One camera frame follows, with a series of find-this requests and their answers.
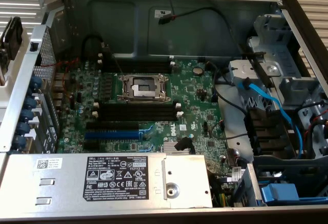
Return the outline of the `white metal chassis bracket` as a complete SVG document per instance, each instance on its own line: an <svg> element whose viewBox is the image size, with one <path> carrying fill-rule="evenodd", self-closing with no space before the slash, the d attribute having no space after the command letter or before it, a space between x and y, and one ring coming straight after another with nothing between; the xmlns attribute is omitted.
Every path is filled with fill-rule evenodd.
<svg viewBox="0 0 328 224"><path fill-rule="evenodd" d="M8 60L0 52L0 154L5 154L11 149L31 77L30 67L25 63L29 39L24 26L22 39L15 60Z"/></svg>

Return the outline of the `silver chipset heatsink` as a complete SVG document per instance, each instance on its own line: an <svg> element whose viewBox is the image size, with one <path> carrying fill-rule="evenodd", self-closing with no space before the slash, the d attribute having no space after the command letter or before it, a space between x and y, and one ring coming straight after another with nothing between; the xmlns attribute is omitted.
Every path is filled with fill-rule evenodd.
<svg viewBox="0 0 328 224"><path fill-rule="evenodd" d="M176 142L164 142L163 143L163 152L166 154L178 154L178 155L189 155L190 149L185 149L183 151L178 151L175 148Z"/></svg>

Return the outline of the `long black expansion slot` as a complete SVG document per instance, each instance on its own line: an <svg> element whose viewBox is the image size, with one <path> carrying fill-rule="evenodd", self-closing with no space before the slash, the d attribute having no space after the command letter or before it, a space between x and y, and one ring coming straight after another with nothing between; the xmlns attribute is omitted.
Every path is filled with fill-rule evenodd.
<svg viewBox="0 0 328 224"><path fill-rule="evenodd" d="M86 130L139 130L139 123L134 121L95 121L87 122Z"/></svg>

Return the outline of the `black ribbed plastic bracket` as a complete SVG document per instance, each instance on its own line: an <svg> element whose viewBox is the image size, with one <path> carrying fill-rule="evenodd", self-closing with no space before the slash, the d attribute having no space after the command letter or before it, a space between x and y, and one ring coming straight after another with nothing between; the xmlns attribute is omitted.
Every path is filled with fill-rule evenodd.
<svg viewBox="0 0 328 224"><path fill-rule="evenodd" d="M244 124L255 156L296 157L280 111L249 108Z"/></svg>

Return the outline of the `short black expansion slot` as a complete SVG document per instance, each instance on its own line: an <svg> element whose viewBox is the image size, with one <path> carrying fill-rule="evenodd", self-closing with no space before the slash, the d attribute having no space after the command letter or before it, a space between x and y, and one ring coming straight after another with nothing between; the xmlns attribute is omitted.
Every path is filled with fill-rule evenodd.
<svg viewBox="0 0 328 224"><path fill-rule="evenodd" d="M98 140L85 140L83 143L84 151L99 151L100 142Z"/></svg>

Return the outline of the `blue expansion slot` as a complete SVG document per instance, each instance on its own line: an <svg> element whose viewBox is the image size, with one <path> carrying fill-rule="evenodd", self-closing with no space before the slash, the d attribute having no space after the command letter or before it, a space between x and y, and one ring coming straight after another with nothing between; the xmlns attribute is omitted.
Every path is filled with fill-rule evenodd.
<svg viewBox="0 0 328 224"><path fill-rule="evenodd" d="M139 139L139 131L87 132L85 139Z"/></svg>

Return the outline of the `metal disk bay cage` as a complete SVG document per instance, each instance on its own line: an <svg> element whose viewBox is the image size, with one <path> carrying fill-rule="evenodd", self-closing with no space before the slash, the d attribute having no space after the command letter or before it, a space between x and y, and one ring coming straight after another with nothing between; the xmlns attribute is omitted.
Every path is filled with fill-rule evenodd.
<svg viewBox="0 0 328 224"><path fill-rule="evenodd" d="M303 146L308 145L308 130L313 120L328 120L328 93L315 74L309 74L300 57L297 34L283 15L265 14L254 22L256 36L248 39L249 47L261 53L258 61L265 77L273 84L265 87L281 107L291 111L291 117L303 134Z"/></svg>

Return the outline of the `open metal PC case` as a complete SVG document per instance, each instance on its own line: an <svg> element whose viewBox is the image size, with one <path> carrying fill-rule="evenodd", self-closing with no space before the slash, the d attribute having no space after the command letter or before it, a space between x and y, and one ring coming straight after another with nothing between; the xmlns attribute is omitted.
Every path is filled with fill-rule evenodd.
<svg viewBox="0 0 328 224"><path fill-rule="evenodd" d="M11 149L0 154L0 183L11 155L118 154L58 153L56 150L61 131L58 109L67 91L53 92L54 76L56 73L70 74L85 63L102 66L103 61L97 56L104 42L115 56L175 56L177 60L196 60L211 66L225 134L244 135L228 143L229 148L241 157L238 167L245 171L247 164L253 165L260 191L268 184L294 184L300 202L283 206L234 207L232 195L238 182L223 182L206 167L211 208L8 212L0 214L0 220L328 211L328 120L313 120L307 134L307 147L304 147L303 134L290 116L291 111L284 110L278 99L252 83L249 77L237 86L230 77L231 61L249 60L263 77L265 87L272 87L264 71L260 70L258 58L262 54L249 47L248 39L257 35L254 29L257 17L283 15L298 35L299 54L306 69L317 76L328 93L328 51L297 0L39 0L39 3L42 22L34 28L29 39L25 63L30 67L31 76L39 76L43 84L39 90L31 90L28 86L25 98L33 97L37 101L36 108L31 109L34 118L27 122L30 132L19 135L15 130ZM172 20L159 25L159 19L167 15ZM29 51L31 42L39 43L37 52ZM253 154L244 124L249 108L280 111L295 158ZM18 135L26 138L24 149L14 143Z"/></svg>

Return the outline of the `blue plastic drive latch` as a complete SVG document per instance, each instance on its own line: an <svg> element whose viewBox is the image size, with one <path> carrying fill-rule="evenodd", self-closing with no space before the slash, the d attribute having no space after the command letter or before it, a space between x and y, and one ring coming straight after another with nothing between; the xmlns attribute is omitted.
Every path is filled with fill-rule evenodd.
<svg viewBox="0 0 328 224"><path fill-rule="evenodd" d="M294 184L268 184L261 188L261 194L268 206L292 205L300 202Z"/></svg>

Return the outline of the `grey metal drive carrier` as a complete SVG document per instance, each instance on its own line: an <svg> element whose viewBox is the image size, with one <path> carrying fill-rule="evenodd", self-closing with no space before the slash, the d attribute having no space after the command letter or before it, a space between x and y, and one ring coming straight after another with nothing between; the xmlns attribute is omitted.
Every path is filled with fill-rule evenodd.
<svg viewBox="0 0 328 224"><path fill-rule="evenodd" d="M234 207L266 207L252 164L247 167L232 195Z"/></svg>

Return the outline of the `green Dell motherboard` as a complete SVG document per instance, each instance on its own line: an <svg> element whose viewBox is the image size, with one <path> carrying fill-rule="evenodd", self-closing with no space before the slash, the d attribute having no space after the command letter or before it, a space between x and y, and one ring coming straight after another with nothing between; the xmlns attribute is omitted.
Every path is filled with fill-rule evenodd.
<svg viewBox="0 0 328 224"><path fill-rule="evenodd" d="M207 169L223 182L232 184L227 178L231 177L232 168L241 163L241 157L229 148L228 143L233 139L244 137L225 134L225 122L219 105L218 95L213 87L214 70L196 60L177 60L170 64L171 74L167 93L176 103L177 121L134 121L139 123L139 139L85 139L87 132L111 132L104 130L86 130L87 122L99 121L92 115L92 108L99 103L126 103L117 99L121 91L118 78L123 73L105 72L91 63L85 63L81 68L65 73L64 90L67 96L58 109L61 131L58 138L58 153L164 153L164 142L178 143L182 138L192 139L195 153L203 155ZM202 76L193 75L193 68L201 67ZM98 140L99 151L84 151L85 140Z"/></svg>

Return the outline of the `silver power supply unit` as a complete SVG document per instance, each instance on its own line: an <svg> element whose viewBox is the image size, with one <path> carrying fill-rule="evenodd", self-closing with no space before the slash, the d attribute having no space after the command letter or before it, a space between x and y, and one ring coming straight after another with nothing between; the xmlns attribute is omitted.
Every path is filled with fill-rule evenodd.
<svg viewBox="0 0 328 224"><path fill-rule="evenodd" d="M211 207L201 155L11 155L0 183L0 214Z"/></svg>

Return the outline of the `silver disk bracket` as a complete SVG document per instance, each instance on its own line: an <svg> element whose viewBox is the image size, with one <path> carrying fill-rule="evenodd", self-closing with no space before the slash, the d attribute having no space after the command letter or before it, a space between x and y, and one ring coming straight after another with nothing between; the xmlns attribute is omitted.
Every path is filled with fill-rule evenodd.
<svg viewBox="0 0 328 224"><path fill-rule="evenodd" d="M260 70L262 69L267 77L273 82L273 77L281 78L281 72L277 64L273 61L260 61ZM249 60L233 60L229 63L230 77L234 85L239 85L247 77L257 86L263 87L263 77L260 77L258 71L252 66Z"/></svg>

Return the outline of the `black angled connector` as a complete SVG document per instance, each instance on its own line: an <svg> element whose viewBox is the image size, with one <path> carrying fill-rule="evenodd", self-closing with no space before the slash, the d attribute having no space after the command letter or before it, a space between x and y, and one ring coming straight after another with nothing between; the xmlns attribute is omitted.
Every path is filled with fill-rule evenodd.
<svg viewBox="0 0 328 224"><path fill-rule="evenodd" d="M185 149L189 149L190 154L195 153L195 148L192 142L192 139L189 137L182 138L175 146L174 148L177 151L184 151Z"/></svg>

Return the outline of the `black graphics card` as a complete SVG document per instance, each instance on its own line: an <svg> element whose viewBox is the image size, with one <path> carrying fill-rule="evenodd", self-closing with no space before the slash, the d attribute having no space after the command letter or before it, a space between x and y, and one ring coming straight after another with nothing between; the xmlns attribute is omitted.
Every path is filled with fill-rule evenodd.
<svg viewBox="0 0 328 224"><path fill-rule="evenodd" d="M15 57L22 44L23 26L21 18L11 17L5 27L4 33L0 37L0 52L8 60L15 60Z"/></svg>

